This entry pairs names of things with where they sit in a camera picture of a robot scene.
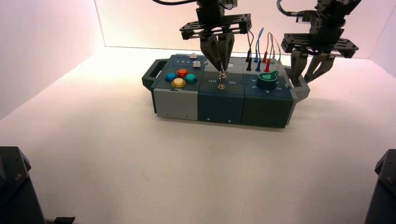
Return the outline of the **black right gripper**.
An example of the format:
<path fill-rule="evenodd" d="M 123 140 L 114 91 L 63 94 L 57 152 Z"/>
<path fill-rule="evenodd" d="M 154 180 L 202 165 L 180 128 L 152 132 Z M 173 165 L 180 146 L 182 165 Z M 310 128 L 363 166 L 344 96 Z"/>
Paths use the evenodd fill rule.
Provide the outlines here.
<path fill-rule="evenodd" d="M 351 40 L 341 38 L 343 28 L 317 28 L 317 33 L 298 34 L 286 33 L 281 47 L 286 53 L 291 53 L 291 75 L 293 84 L 307 65 L 308 54 L 314 55 L 304 76 L 309 83 L 328 72 L 334 63 L 335 56 L 351 58 L 359 47 Z"/>

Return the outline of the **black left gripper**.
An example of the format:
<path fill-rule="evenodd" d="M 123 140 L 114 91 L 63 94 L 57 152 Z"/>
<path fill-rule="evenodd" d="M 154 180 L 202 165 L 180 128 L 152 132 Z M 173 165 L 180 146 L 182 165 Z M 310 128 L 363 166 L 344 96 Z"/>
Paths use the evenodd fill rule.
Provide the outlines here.
<path fill-rule="evenodd" d="M 200 39 L 200 49 L 216 70 L 227 70 L 234 45 L 234 34 L 247 34 L 252 27 L 251 14 L 225 15 L 222 6 L 196 9 L 197 21 L 180 28 L 184 40 Z"/>

